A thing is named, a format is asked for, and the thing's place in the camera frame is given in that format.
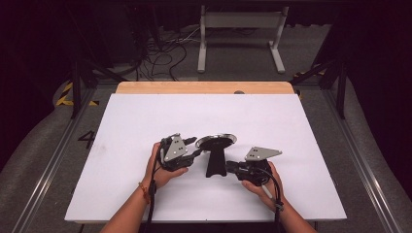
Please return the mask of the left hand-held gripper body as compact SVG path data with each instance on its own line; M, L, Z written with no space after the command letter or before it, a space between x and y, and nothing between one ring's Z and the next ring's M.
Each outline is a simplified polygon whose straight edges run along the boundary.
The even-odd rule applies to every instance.
M194 159L186 160L189 150L183 140L181 135L176 133L160 141L158 161L164 170L173 172L193 164Z

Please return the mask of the black metal stand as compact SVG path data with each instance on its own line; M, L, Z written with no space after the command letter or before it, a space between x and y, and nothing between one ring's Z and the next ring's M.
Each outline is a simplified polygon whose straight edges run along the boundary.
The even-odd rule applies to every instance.
M103 66L88 60L88 59L78 59L72 64L72 78L71 82L73 84L73 112L72 118L75 118L79 113L81 108L85 105L85 100L82 97L82 83L85 84L86 89L96 88L98 80L93 74L92 70L97 70L105 78L112 79L118 83L125 82L125 78L118 74L110 71Z
M315 65L309 71L321 71L326 69L325 74L322 76L320 81L318 82L318 86L321 89L331 89L334 83L337 83L337 94L336 94L336 101L335 106L339 116L344 119L344 103L345 103L345 93L346 93L346 82L347 82L347 67L346 62L340 59L334 59L327 61L325 63L321 63ZM298 83L302 83L309 78L312 78L309 74L299 77L297 79L292 78L290 81L291 85L296 85Z

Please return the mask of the white board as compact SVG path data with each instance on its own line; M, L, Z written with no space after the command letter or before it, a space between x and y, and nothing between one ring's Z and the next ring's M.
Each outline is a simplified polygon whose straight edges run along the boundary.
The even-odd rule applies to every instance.
M299 98L294 94L114 94L110 97L66 220L102 222L143 179L154 143L174 133L236 136L225 157L252 147L280 151L272 161L286 197L308 220L346 216ZM154 222L259 222L274 215L237 178L207 177L209 156L155 196Z

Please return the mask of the person's dark clothing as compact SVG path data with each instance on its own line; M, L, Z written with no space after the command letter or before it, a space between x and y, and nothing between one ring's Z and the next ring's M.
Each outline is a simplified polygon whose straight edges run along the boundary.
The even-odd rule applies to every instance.
M255 223L142 223L138 233L286 233L273 222Z

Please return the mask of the aluminium floor rail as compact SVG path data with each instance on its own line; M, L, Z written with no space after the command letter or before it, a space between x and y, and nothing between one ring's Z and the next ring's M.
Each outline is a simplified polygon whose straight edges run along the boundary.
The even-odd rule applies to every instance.
M23 211L21 212L13 230L12 233L25 233L27 229L29 228L34 216L36 215L38 209L40 208L43 199L45 198L52 181L54 179L54 176L60 166L60 163L63 159L63 156L65 152L67 151L68 145L70 143L71 138L73 137L73 134L75 130L77 129L81 118L86 111L86 108L88 106L89 101L94 95L95 90L94 89L87 89L84 93L84 97L81 100L81 107L78 109L76 115L71 118L65 130L63 131L63 134L58 141L58 144L53 151L53 154L44 169L42 176L40 179L36 182L36 186L31 193L31 196L29 200L27 201Z
M380 184L367 163L367 160L361 153L347 121L343 119L336 110L336 102L332 93L329 90L323 90L322 94L345 138L350 150L351 159L354 162L367 195L386 233L404 233L395 219L393 211L390 208L389 202L387 201Z

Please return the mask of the person's left hand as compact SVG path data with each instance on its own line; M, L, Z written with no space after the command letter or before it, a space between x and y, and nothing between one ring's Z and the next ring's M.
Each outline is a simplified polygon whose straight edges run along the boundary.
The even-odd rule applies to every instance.
M181 168L176 171L169 172L167 170L164 170L160 165L155 164L158 148L159 143L154 143L152 154L148 160L145 176L141 181L143 187L149 187L151 180L154 180L156 188L162 188L171 179L180 177L189 170L188 168Z

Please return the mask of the person's right hand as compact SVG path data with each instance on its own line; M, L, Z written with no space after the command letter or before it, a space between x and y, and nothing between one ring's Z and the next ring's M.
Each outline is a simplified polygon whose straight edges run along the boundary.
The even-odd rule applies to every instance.
M273 179L270 179L266 184L255 186L249 181L242 181L241 184L247 190L254 193L272 212L275 212L277 207L280 207L280 210L283 211L286 208L287 199L283 192L282 181L274 164L269 161L268 165L271 168Z

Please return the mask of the yellow and black floor tape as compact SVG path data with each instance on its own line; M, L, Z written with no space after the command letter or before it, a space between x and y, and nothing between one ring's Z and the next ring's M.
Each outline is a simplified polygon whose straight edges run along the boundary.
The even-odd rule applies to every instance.
M61 90L55 105L56 106L73 106L74 101L69 99L69 93L72 91L73 88L73 83L72 82L67 82L64 86L63 89Z
M314 71L306 71L306 72L297 72L295 73L292 77L294 79L297 79L299 77L305 76L307 74L311 75L311 76L323 76L326 72L326 69L321 70L321 71L317 71L316 73Z

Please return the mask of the white metal stand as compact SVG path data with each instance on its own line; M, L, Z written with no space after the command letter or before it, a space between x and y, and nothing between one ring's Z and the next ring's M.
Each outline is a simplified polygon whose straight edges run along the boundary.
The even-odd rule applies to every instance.
M274 29L276 35L272 41L268 42L273 61L277 72L284 74L286 72L281 55L278 50L283 29L288 17L289 8L283 7L275 12L208 12L204 5L200 11L200 45L197 63L197 72L206 71L207 55L207 28L265 28Z

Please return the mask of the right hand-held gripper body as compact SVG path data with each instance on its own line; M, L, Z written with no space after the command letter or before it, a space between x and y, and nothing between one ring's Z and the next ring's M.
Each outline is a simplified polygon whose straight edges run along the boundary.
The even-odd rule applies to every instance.
M272 176L268 158L281 153L280 150L252 147L245 156L245 161L238 163L238 180L249 181L255 186L266 184Z

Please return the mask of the wooden table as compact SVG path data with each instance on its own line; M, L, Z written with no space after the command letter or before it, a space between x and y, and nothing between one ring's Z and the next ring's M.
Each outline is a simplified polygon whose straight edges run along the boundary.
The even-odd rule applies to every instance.
M121 94L294 94L288 82L121 82Z

